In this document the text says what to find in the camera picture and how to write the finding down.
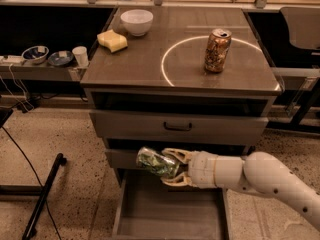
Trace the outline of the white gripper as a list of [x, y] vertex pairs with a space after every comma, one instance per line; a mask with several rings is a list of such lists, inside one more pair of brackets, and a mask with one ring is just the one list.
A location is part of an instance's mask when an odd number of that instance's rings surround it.
[[243, 160], [240, 157], [220, 156], [205, 151], [193, 156], [191, 151], [176, 148], [165, 148], [162, 154], [175, 157], [183, 164], [189, 162], [188, 173], [182, 172], [170, 179], [161, 178], [165, 185], [241, 189], [245, 182]]

